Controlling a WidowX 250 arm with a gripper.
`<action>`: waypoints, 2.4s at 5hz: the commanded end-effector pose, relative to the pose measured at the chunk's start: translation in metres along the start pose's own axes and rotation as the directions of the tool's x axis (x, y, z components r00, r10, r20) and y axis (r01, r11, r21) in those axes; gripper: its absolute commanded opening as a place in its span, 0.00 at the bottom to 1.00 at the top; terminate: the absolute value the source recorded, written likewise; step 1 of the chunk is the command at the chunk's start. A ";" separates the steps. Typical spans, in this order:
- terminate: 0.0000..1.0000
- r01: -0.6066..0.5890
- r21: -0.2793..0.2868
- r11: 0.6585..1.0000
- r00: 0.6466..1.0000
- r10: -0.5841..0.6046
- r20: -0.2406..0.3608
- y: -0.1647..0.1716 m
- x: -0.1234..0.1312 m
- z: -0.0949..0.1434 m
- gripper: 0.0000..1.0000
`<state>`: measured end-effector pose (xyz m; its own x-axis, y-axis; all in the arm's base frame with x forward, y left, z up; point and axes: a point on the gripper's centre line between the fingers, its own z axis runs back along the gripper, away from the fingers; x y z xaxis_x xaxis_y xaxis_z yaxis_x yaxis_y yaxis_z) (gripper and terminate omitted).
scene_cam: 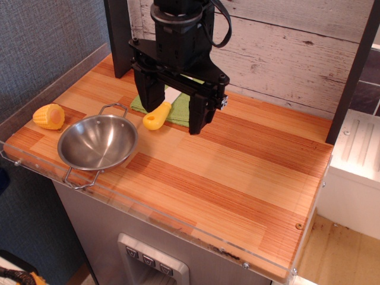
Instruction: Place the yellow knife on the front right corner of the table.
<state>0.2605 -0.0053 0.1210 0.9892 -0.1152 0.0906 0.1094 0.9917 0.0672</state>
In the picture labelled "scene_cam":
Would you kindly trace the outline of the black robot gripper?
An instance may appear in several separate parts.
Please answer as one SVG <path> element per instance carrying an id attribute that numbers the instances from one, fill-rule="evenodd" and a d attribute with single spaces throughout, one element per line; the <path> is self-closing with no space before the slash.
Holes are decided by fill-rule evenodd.
<path id="1" fill-rule="evenodd" d="M 150 14 L 155 24 L 155 40 L 133 38 L 132 68 L 141 104 L 148 113 L 165 99 L 165 87 L 173 87 L 191 97 L 189 133 L 200 134 L 211 123 L 216 108 L 226 96 L 228 76 L 210 59 L 212 48 L 222 48 L 230 33 L 213 41 L 214 13 L 219 10 L 227 21 L 230 15 L 221 3 L 153 3 Z"/>

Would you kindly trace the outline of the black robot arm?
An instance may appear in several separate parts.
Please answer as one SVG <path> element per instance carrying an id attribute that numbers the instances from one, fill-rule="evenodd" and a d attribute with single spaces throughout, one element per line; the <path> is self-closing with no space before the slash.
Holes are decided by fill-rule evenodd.
<path id="1" fill-rule="evenodd" d="M 213 41 L 214 13 L 231 18 L 220 1 L 154 1 L 150 14 L 155 40 L 133 38 L 132 68 L 143 108 L 152 112 L 164 102 L 164 88 L 173 87 L 190 96 L 189 132 L 197 135 L 211 123 L 216 110 L 227 103 L 229 77 L 210 58 L 212 48 L 227 45 Z"/>

